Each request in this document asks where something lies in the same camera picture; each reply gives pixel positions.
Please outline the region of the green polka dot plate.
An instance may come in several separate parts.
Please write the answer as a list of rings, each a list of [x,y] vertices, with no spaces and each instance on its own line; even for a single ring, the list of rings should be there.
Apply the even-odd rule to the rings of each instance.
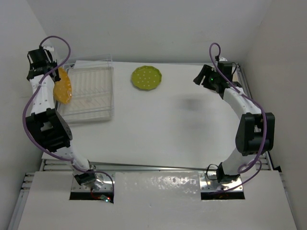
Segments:
[[[162,81],[162,73],[153,66],[141,66],[136,68],[131,75],[131,83],[142,91],[156,89]]]

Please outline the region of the clear plastic dish rack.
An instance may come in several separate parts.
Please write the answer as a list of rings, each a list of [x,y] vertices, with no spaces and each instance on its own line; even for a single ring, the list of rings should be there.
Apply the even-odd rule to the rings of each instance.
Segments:
[[[71,101],[58,103],[64,120],[68,124],[110,121],[114,115],[112,56],[71,57],[63,69],[72,87]]]

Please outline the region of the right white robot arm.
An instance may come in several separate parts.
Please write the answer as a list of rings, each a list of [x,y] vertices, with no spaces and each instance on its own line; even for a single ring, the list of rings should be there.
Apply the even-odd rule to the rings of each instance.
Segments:
[[[228,183],[236,180],[248,166],[252,165],[258,154],[273,148],[275,116],[273,113],[263,114],[247,98],[240,83],[232,81],[231,62],[219,61],[217,67],[219,72],[209,65],[204,65],[193,81],[197,85],[217,92],[240,119],[235,137],[236,147],[216,170],[217,182]]]

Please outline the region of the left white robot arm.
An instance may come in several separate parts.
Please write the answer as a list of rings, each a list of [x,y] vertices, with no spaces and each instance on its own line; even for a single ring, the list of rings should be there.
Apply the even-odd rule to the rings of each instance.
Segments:
[[[89,161],[75,152],[69,125],[55,108],[53,90],[60,81],[57,62],[45,47],[29,51],[27,80],[33,95],[23,111],[23,126],[29,139],[44,153],[65,161],[75,174],[90,169]]]

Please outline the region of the orange plate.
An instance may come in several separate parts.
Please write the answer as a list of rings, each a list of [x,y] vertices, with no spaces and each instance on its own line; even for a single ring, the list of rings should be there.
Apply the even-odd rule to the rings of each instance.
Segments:
[[[53,95],[58,102],[68,104],[72,99],[71,81],[67,72],[62,67],[60,67],[58,71],[60,81],[55,82]]]

